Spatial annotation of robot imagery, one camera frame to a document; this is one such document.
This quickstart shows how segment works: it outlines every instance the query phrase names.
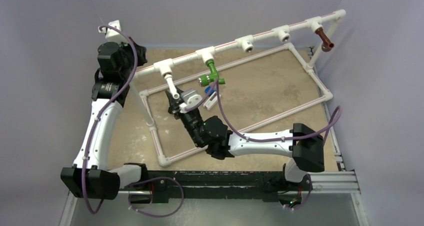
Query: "gray floor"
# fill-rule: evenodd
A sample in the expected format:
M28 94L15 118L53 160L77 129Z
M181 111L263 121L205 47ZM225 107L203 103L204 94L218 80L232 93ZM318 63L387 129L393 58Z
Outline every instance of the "gray floor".
M149 213L167 214L179 204L147 205ZM128 210L128 195L120 194L105 201L100 212L91 215L84 201L78 199L72 226L357 226L350 194L312 194L298 211L283 210L279 203L241 199L187 199L180 211L167 218L152 218Z

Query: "pvc pipe frame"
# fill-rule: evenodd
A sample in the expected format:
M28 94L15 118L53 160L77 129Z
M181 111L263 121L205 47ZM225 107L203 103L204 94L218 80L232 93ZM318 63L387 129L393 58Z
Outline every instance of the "pvc pipe frame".
M304 28L311 28L311 25L313 23L323 23L323 22L329 22L332 21L331 26L329 27L328 31L326 32L326 35L328 38L330 38L334 31L336 30L337 26L340 24L340 22L342 21L343 17L346 15L346 11L341 9L338 11L335 11L333 13L324 15L324 16L318 16L318 17L313 17L310 19L306 19L302 22L298 22L298 23L294 23L294 24L290 24L290 25L285 25L283 27L280 28L284 28L285 31L287 33L294 31L294 30L299 30L299 29L304 29ZM273 38L273 37L278 37L279 31L278 30L270 30L270 31L266 31L266 32L262 32L262 33L258 33L253 35L253 41L259 41L259 40L264 40L264 39L268 39L268 38ZM244 64L246 62L252 61L252 60L256 60L259 59L261 57L264 56L268 56L283 50L290 50L293 55L296 57L296 59L300 62L300 64L302 65L303 69L306 71L306 73L312 78L312 80L316 83L316 85L319 87L319 89L322 91L322 96L314 99L310 102L304 103L300 106L297 106L295 108L292 108L290 110L287 110L285 112L279 113L277 115L274 115L270 118L264 119L260 122L257 122L255 124L252 124L250 126L247 126L245 128L240 129L241 132L250 132L253 130L256 130L258 128L261 128L265 125L269 125L275 121L278 121L280 119L283 119L287 116L290 116L292 114L295 114L299 111L302 111L304 109L310 108L314 105L317 104L321 104L323 102L326 102L328 100L331 100L333 98L333 94L330 92L330 90L323 84L323 82L318 78L318 76L315 74L313 67L314 67L314 63L317 61L318 57L320 56L322 50L321 50L321 44L319 44L320 46L318 47L318 49L316 50L315 54L313 55L313 57L311 58L310 62L307 63L302 56L299 54L299 52L295 49L295 46L289 42L289 43L285 43L282 46L278 46L275 48L272 48L270 50L266 50L257 54L253 54L250 56L247 56L245 58L221 65L221 66L217 66L216 69L218 71L223 71L241 64ZM235 49L235 48L240 48L241 44L239 44L237 41L231 41L228 43L224 43L218 46L215 46L215 53L220 53L226 50L230 50L230 49ZM171 67L177 66L177 65L181 65L190 61L194 61L194 60L202 60L202 58L199 58L199 55L196 52L184 55L184 56L180 56L177 58L173 58L172 60L172 65ZM135 73L135 79L140 79L141 77L144 77L146 75L152 74L154 72L158 72L157 69L154 68L153 65L148 66L148 67L144 67L142 69L137 70L137 72ZM178 86L193 80L197 80L197 78L199 78L200 75L206 74L208 73L208 70L205 70L203 72L185 77L185 78L181 78L178 80L174 81L174 85ZM181 152L177 155L171 156L171 157L165 157L163 150L162 150L162 146L161 146L161 142L159 139L159 135L158 135L158 130L156 128L156 124L154 121L154 118L152 116L152 113L150 111L149 108L149 104L148 104L148 96L151 94L155 94L158 93L160 91L166 90L169 88L168 84L163 84L161 86L158 87L154 87L151 89L147 89L147 90L143 90L140 91L137 94L137 89L134 85L134 83L131 83L130 85L131 87L131 94L133 96L136 97L136 101L138 103L138 106L141 109L142 115L145 118L146 122L147 122L147 126L149 126L149 130L150 133L152 135L153 138L153 142L154 142L154 147L156 149L156 153L157 153L157 160L158 160L158 164L161 167L166 167L169 166L170 164L185 159L191 155L197 154L199 152L202 152L204 150L206 150L206 147L204 148L200 148L200 147L194 147L192 149L189 149L187 151Z

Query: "green pipe fitting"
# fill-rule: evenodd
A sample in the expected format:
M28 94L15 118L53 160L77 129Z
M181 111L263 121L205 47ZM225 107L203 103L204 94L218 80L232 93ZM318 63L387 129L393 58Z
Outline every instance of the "green pipe fitting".
M215 62L213 59L209 59L204 63L210 70L210 74L206 75L203 74L198 78L199 85L202 87L208 86L210 83L218 79L218 84L224 85L225 79L220 78L220 74L218 73L217 69L215 68Z

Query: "brown pipe fitting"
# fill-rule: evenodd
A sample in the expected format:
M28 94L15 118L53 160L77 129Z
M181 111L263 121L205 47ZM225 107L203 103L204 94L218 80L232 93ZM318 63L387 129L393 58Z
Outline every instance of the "brown pipe fitting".
M327 37L322 27L315 30L315 34L317 34L322 40L322 44L321 44L322 51L329 52L332 48L334 48L334 43L330 41L329 37Z

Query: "gray wall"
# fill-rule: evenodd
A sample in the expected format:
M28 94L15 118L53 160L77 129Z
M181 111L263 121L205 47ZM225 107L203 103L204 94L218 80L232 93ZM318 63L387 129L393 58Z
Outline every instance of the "gray wall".
M104 41L95 16L89 0L0 0L1 225L59 223Z
M423 0L342 0L336 47L317 64L344 108L335 131L371 225L422 225Z
M148 47L199 48L333 12L340 0L93 0L104 22L120 19ZM318 38L293 33L298 46ZM256 46L279 45L278 39Z

